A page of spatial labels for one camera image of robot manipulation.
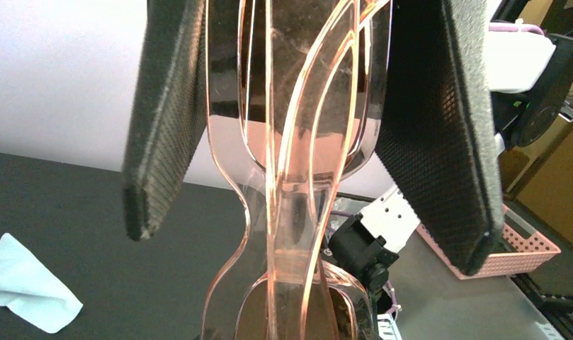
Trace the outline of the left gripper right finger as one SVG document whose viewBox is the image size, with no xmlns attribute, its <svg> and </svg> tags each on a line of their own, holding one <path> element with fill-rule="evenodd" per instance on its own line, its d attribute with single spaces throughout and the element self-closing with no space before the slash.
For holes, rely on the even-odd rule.
<svg viewBox="0 0 573 340">
<path fill-rule="evenodd" d="M 376 154 L 466 276 L 501 238 L 485 1 L 394 1 Z"/>
</svg>

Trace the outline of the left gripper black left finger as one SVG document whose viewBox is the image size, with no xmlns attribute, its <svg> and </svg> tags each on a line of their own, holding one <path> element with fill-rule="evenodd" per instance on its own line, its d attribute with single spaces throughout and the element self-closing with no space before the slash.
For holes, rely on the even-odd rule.
<svg viewBox="0 0 573 340">
<path fill-rule="evenodd" d="M 160 227 L 205 130 L 204 1 L 148 1 L 123 160 L 127 236 Z"/>
</svg>

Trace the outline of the brown translucent sunglasses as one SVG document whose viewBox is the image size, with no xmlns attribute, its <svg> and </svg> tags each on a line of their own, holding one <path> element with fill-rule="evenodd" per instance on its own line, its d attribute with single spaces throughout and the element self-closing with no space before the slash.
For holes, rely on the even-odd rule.
<svg viewBox="0 0 573 340">
<path fill-rule="evenodd" d="M 388 1 L 208 1 L 208 140 L 245 230 L 202 339 L 376 339 L 361 282 L 321 258 L 342 179 L 384 101 Z"/>
</svg>

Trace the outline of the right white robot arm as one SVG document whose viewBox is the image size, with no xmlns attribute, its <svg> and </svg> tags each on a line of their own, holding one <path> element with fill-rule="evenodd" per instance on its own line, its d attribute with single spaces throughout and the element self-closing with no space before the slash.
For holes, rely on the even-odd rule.
<svg viewBox="0 0 573 340">
<path fill-rule="evenodd" d="M 527 273 L 559 254 L 505 223 L 497 157 L 534 143 L 573 82 L 573 30 L 522 23 L 524 1 L 379 1 L 362 16 L 365 100 L 351 168 L 376 155 L 394 184 L 330 231 L 372 295 L 420 234 L 461 280 Z"/>
</svg>

